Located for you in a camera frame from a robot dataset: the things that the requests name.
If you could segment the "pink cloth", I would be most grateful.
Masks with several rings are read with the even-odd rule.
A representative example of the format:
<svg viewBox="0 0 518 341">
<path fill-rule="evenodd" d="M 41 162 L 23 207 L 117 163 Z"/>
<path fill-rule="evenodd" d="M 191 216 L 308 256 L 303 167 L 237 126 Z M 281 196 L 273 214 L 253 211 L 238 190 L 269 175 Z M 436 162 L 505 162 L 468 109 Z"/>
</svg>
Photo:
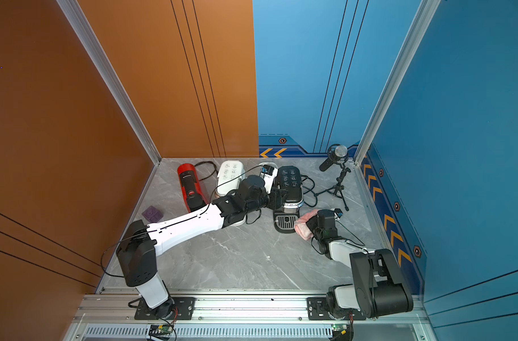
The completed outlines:
<svg viewBox="0 0 518 341">
<path fill-rule="evenodd" d="M 305 241 L 311 240 L 311 238 L 313 237 L 313 233 L 307 226 L 307 223 L 309 220 L 311 220 L 314 216 L 317 215 L 318 211 L 318 209 L 314 209 L 308 213 L 305 213 L 302 217 L 299 217 L 294 223 L 295 232 Z"/>
</svg>

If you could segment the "black coffee machine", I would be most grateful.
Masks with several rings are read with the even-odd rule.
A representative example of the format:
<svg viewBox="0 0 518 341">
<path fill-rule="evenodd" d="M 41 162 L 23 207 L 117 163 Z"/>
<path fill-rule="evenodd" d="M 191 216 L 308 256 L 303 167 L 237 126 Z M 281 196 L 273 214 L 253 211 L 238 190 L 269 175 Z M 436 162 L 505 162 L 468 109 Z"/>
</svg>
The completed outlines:
<svg viewBox="0 0 518 341">
<path fill-rule="evenodd" d="M 282 166 L 275 181 L 281 194 L 281 206 L 273 211 L 275 229 L 282 234 L 295 232 L 294 224 L 304 204 L 302 176 L 296 166 Z"/>
</svg>

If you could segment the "white coffee machine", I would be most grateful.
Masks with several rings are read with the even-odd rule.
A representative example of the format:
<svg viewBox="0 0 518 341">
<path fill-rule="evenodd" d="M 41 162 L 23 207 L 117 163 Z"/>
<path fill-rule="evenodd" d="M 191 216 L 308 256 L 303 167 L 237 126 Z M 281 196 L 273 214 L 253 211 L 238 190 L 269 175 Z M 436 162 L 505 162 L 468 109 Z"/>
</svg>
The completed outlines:
<svg viewBox="0 0 518 341">
<path fill-rule="evenodd" d="M 240 161 L 224 161 L 219 169 L 218 183 L 214 191 L 214 204 L 220 210 L 223 224 L 220 229 L 241 226 L 245 220 L 245 206 L 239 194 L 244 179 L 244 168 Z"/>
</svg>

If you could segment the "red coffee machine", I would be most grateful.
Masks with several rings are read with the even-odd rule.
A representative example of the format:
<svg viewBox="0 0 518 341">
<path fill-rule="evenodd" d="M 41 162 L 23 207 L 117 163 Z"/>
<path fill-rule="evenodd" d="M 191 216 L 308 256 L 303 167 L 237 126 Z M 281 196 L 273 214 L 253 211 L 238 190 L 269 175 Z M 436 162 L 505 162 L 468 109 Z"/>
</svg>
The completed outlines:
<svg viewBox="0 0 518 341">
<path fill-rule="evenodd" d="M 190 163 L 183 163 L 178 167 L 177 173 L 188 212 L 192 213 L 205 207 L 207 200 L 200 186 L 195 167 Z"/>
</svg>

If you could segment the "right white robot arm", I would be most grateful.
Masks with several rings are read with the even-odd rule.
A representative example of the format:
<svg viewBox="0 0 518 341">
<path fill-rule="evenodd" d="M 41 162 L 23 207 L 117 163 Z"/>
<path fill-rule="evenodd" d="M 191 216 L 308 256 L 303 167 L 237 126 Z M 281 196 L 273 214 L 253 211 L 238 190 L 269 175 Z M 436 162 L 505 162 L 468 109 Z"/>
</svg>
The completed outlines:
<svg viewBox="0 0 518 341">
<path fill-rule="evenodd" d="M 351 284 L 333 286 L 326 293 L 325 310 L 334 319 L 409 313 L 413 295 L 398 262 L 389 249 L 368 249 L 360 239 L 339 234 L 341 210 L 318 210 L 305 220 L 311 246 L 322 256 L 351 270 Z"/>
</svg>

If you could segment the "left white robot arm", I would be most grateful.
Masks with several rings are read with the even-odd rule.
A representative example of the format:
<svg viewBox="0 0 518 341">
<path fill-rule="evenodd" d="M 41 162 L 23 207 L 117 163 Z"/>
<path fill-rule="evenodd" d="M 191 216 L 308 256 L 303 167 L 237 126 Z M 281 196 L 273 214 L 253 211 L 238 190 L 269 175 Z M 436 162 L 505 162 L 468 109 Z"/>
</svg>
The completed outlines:
<svg viewBox="0 0 518 341">
<path fill-rule="evenodd" d="M 239 223 L 251 212 L 280 209 L 287 196 L 288 190 L 276 186 L 267 191 L 264 179 L 252 175 L 236 190 L 193 213 L 149 225 L 133 222 L 115 248 L 126 285 L 138 291 L 140 301 L 155 318 L 172 318 L 176 303 L 158 273 L 157 258 L 201 234 Z"/>
</svg>

